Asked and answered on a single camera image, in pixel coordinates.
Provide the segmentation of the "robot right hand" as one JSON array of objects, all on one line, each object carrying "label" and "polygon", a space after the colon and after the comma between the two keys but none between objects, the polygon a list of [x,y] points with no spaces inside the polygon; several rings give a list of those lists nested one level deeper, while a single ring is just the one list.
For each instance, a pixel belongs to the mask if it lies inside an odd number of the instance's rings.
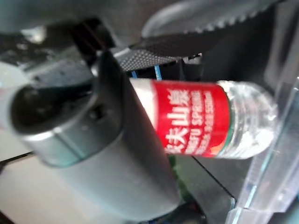
[{"label": "robot right hand", "polygon": [[162,144],[125,71],[210,49],[273,0],[3,0],[0,59],[29,83],[0,98],[1,124],[118,216],[178,206]]}]

